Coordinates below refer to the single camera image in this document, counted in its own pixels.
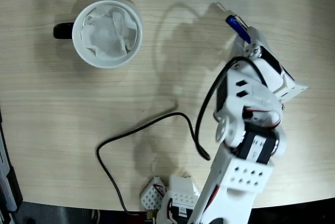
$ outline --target mug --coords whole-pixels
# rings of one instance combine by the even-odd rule
[[[81,30],[88,14],[99,5],[114,5],[125,9],[134,19],[137,25],[137,39],[135,46],[123,57],[101,60],[95,56],[94,51],[83,46]],[[88,64],[102,69],[112,69],[128,63],[138,53],[143,40],[142,16],[137,7],[126,0],[104,0],[92,3],[84,8],[77,16],[74,23],[61,23],[53,28],[53,36],[56,39],[72,39],[74,49],[78,55]]]

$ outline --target wood grain surface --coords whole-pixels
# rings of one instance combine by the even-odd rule
[[[309,89],[287,103],[288,147],[255,207],[335,196],[334,0],[130,0],[141,11],[139,54],[115,70],[89,66],[55,24],[98,0],[0,0],[0,106],[10,159],[24,200],[121,209],[95,148],[139,122],[180,110],[195,123],[235,33],[213,3],[264,32],[281,63]],[[214,156],[212,99],[200,141]],[[191,175],[201,188],[210,162],[183,118],[166,119],[102,149],[129,210],[154,175]]]

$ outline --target crumpled paper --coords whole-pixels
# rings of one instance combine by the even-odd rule
[[[81,38],[84,47],[108,61],[124,57],[134,47],[137,32],[134,18],[125,9],[101,5],[84,19]]]

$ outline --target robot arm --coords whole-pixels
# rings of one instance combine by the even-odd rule
[[[214,112],[220,145],[205,186],[198,195],[191,178],[171,176],[158,224],[248,223],[254,199],[272,174],[271,156],[282,155],[286,148],[280,126],[283,103],[307,88],[280,65],[258,30],[237,16],[229,16],[226,22],[238,33],[230,58],[249,58],[267,87],[248,63],[239,62],[227,72],[217,89]]]

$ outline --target black cable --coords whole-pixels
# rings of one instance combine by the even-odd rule
[[[213,82],[211,88],[209,89],[205,100],[203,102],[203,105],[200,108],[199,111],[199,115],[197,118],[197,122],[195,124],[195,146],[197,147],[197,150],[199,152],[199,154],[205,159],[205,160],[210,160],[210,156],[209,154],[205,151],[205,149],[202,148],[202,146],[199,144],[199,131],[200,131],[200,124],[201,124],[201,120],[204,116],[205,110],[207,108],[207,105],[210,101],[210,98],[212,97],[213,93],[215,92],[215,90],[217,89],[217,87],[220,85],[220,83],[222,82],[222,80],[225,78],[228,70],[237,62],[240,61],[244,61],[246,63],[248,63],[256,72],[257,76],[260,78],[261,83],[263,85],[265,85],[267,87],[266,81],[262,75],[262,73],[260,72],[260,70],[257,68],[257,66],[248,58],[245,57],[234,57],[232,58],[226,65],[225,67],[222,69],[222,71],[219,73],[219,75],[216,77],[215,81]]]
[[[244,61],[244,62],[247,62],[248,64],[250,64],[250,66],[256,71],[256,74],[258,75],[258,77],[260,78],[261,82],[263,85],[265,85],[267,87],[267,84],[266,84],[266,81],[264,79],[264,77],[262,76],[260,70],[257,68],[257,66],[251,61],[249,60],[248,58],[245,58],[245,57],[234,57],[232,58],[230,61],[228,61],[228,63],[224,66],[223,70],[219,73],[219,75],[217,76],[217,78],[215,79],[213,85],[211,86],[211,88],[209,89],[207,95],[206,95],[206,98],[203,102],[203,105],[200,109],[200,112],[199,112],[199,115],[198,115],[198,118],[197,118],[197,123],[196,123],[196,128],[195,128],[195,133],[194,133],[194,130],[193,130],[193,127],[192,127],[192,123],[191,123],[191,120],[189,119],[189,117],[182,113],[182,112],[174,112],[174,113],[169,113],[169,114],[166,114],[164,116],[161,116],[139,128],[136,128],[134,130],[131,130],[131,131],[128,131],[126,133],[123,133],[121,135],[118,135],[116,137],[112,137],[110,139],[107,139],[105,140],[104,142],[100,143],[96,149],[96,156],[98,158],[98,161],[99,161],[99,164],[101,165],[101,167],[103,168],[103,170],[105,171],[106,175],[108,176],[108,178],[110,179],[110,181],[112,182],[112,184],[114,185],[114,188],[116,190],[116,193],[119,197],[119,200],[120,200],[120,203],[121,203],[121,206],[123,208],[123,210],[129,214],[129,215],[138,215],[138,214],[132,214],[130,213],[126,206],[125,206],[125,203],[124,203],[124,200],[122,198],[122,194],[120,192],[120,189],[119,187],[117,186],[115,180],[113,179],[112,175],[110,174],[110,172],[108,171],[107,167],[105,166],[105,164],[103,163],[102,159],[101,159],[101,156],[100,156],[100,150],[102,147],[104,147],[106,144],[108,143],[111,143],[113,141],[116,141],[118,139],[122,139],[124,137],[127,137],[129,135],[132,135],[134,133],[137,133],[149,126],[152,126],[154,124],[156,124],[157,122],[165,119],[165,118],[169,118],[169,117],[173,117],[173,116],[182,116],[184,119],[186,119],[187,123],[188,123],[188,127],[189,127],[189,131],[191,133],[191,137],[195,143],[195,146],[196,146],[196,149],[198,151],[198,153],[205,159],[205,160],[210,160],[210,156],[209,154],[205,151],[205,149],[200,145],[199,143],[199,129],[200,129],[200,123],[201,123],[201,120],[202,120],[202,117],[204,115],[204,112],[206,110],[206,107],[208,105],[208,102],[211,98],[211,96],[213,95],[214,91],[216,90],[216,88],[219,86],[219,84],[221,83],[221,81],[223,80],[223,78],[225,77],[225,75],[227,74],[228,70],[234,65],[236,64],[237,62],[240,62],[240,61]]]
[[[128,132],[123,133],[123,134],[121,134],[121,135],[119,135],[119,136],[116,136],[116,137],[112,137],[112,138],[110,138],[110,139],[107,139],[107,140],[105,140],[104,142],[100,143],[100,144],[98,145],[97,149],[96,149],[96,156],[97,156],[97,158],[98,158],[99,164],[101,165],[101,167],[103,168],[103,170],[104,170],[105,173],[107,174],[108,178],[110,179],[110,181],[111,181],[112,184],[114,185],[114,188],[115,188],[116,193],[117,193],[117,195],[118,195],[118,197],[119,197],[119,200],[120,200],[120,203],[121,203],[121,206],[122,206],[123,210],[124,210],[127,214],[129,214],[129,215],[137,215],[137,214],[132,214],[132,213],[130,213],[130,212],[127,210],[127,208],[126,208],[126,206],[125,206],[125,203],[124,203],[124,200],[123,200],[123,198],[122,198],[122,194],[121,194],[121,192],[120,192],[119,187],[117,186],[115,180],[113,179],[113,177],[111,176],[110,172],[108,171],[107,167],[105,166],[105,164],[103,163],[103,161],[102,161],[102,159],[101,159],[101,156],[100,156],[100,149],[101,149],[103,146],[105,146],[106,144],[108,144],[108,143],[111,143],[111,142],[113,142],[113,141],[115,141],[115,140],[118,140],[118,139],[122,139],[122,138],[124,138],[124,137],[129,136],[129,135],[132,135],[132,134],[134,134],[134,133],[136,133],[136,132],[139,132],[139,131],[141,131],[141,130],[143,130],[143,129],[149,127],[149,126],[152,126],[153,124],[156,124],[157,122],[159,122],[159,121],[161,121],[161,120],[163,120],[163,119],[165,119],[165,118],[169,118],[169,117],[173,117],[173,116],[182,116],[183,118],[186,119],[186,121],[187,121],[187,123],[188,123],[189,131],[191,132],[192,139],[193,139],[193,141],[195,142],[195,138],[194,138],[194,130],[193,130],[192,123],[191,123],[191,120],[189,119],[189,117],[187,117],[187,115],[184,114],[184,113],[182,113],[182,112],[174,112],[174,113],[169,113],[169,114],[166,114],[166,115],[164,115],[164,116],[162,116],[162,117],[159,117],[159,118],[157,118],[157,119],[155,119],[155,120],[153,120],[153,121],[151,121],[151,122],[149,122],[149,123],[147,123],[147,124],[145,124],[145,125],[143,125],[143,126],[141,126],[141,127],[139,127],[139,128],[136,128],[136,129],[134,129],[134,130],[128,131]]]

